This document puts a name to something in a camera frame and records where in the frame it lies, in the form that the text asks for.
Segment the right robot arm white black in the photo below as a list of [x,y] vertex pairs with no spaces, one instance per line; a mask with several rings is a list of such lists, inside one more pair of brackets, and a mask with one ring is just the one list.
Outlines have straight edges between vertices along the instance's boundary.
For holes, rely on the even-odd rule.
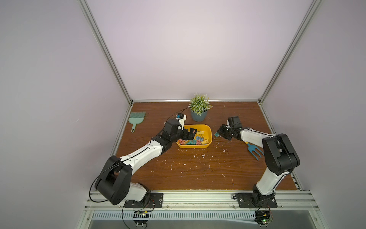
[[255,205],[274,199],[280,182],[300,165],[300,159],[286,134],[267,134],[243,127],[238,116],[229,117],[217,132],[227,140],[235,138],[245,142],[255,158],[264,157],[266,170],[252,192]]

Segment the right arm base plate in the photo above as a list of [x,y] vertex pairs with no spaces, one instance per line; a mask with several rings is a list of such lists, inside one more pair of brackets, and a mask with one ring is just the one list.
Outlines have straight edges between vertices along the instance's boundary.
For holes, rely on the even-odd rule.
[[232,196],[239,204],[239,208],[277,208],[277,202],[274,195],[263,196],[258,193],[236,193]]

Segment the yellow plastic storage box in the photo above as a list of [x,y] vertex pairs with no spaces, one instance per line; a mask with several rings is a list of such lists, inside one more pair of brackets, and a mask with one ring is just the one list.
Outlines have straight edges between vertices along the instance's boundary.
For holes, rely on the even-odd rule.
[[208,148],[213,141],[212,131],[208,125],[185,125],[186,129],[195,128],[197,133],[194,140],[182,140],[176,141],[180,148]]

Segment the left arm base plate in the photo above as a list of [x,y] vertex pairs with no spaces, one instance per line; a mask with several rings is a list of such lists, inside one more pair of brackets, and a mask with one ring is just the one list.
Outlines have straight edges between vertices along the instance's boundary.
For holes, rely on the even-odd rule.
[[152,192],[147,193],[141,201],[127,200],[124,206],[130,209],[159,209],[163,206],[163,200],[164,194],[162,192]]

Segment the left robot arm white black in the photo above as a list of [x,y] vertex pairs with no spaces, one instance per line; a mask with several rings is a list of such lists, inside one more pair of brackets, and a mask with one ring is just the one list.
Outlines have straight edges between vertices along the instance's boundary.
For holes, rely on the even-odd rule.
[[132,183],[132,176],[146,163],[169,150],[174,142],[195,135],[195,130],[185,128],[185,121],[186,115],[178,113],[175,118],[167,120],[163,129],[145,146],[122,157],[108,158],[93,182],[96,190],[113,205],[128,200],[147,207],[151,191],[142,184]]

